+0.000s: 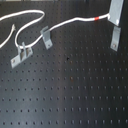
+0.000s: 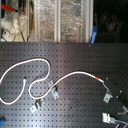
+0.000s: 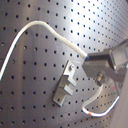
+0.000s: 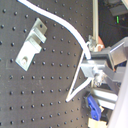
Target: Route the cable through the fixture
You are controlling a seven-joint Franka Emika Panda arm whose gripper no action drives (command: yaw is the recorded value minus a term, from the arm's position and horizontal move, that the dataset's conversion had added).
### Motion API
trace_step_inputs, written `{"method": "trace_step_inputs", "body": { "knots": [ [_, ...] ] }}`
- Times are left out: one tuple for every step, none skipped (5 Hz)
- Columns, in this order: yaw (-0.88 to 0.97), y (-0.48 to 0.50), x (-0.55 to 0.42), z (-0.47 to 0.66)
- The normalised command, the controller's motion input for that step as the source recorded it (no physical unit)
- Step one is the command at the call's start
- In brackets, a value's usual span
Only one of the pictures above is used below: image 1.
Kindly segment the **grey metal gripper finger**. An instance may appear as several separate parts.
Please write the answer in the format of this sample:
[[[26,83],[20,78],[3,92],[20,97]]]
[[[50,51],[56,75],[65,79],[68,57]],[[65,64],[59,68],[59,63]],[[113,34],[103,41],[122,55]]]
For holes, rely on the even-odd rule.
[[[124,0],[111,0],[109,9],[109,21],[115,25],[120,22],[122,7]]]

